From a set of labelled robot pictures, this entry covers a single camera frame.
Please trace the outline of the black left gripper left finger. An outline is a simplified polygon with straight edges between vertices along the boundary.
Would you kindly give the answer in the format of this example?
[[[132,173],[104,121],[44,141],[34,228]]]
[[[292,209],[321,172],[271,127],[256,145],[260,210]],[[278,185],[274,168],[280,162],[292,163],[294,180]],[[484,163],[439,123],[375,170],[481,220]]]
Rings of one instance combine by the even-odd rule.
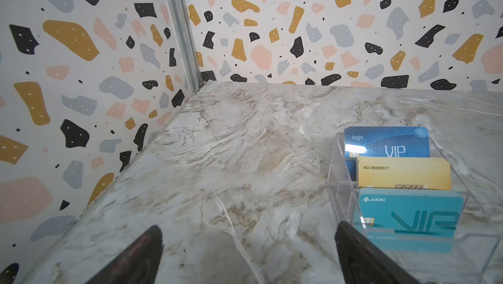
[[[154,283],[163,249],[162,231],[153,225],[86,283]]]

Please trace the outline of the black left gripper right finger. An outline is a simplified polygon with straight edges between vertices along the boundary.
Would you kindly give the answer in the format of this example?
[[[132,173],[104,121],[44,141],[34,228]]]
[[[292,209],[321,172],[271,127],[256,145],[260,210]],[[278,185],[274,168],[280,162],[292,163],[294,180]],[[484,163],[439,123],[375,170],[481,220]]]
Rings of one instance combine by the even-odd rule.
[[[339,223],[335,243],[346,283],[419,284],[348,222]]]

